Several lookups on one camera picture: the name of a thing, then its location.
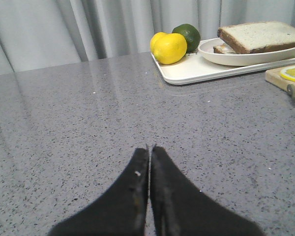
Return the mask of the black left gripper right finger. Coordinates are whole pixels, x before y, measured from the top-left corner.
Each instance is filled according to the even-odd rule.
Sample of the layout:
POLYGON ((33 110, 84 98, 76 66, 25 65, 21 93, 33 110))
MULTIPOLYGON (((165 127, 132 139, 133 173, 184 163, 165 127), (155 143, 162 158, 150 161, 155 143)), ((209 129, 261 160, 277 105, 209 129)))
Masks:
POLYGON ((260 227, 201 192, 162 147, 151 155, 150 199, 158 236, 263 236, 260 227))

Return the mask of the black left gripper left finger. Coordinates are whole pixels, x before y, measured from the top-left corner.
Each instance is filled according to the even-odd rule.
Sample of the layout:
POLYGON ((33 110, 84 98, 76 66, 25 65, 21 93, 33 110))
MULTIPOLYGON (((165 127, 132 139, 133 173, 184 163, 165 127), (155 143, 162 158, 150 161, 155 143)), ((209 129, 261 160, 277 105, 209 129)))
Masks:
POLYGON ((143 236, 148 202, 149 151, 135 149, 110 188, 92 204, 55 225, 51 236, 143 236))

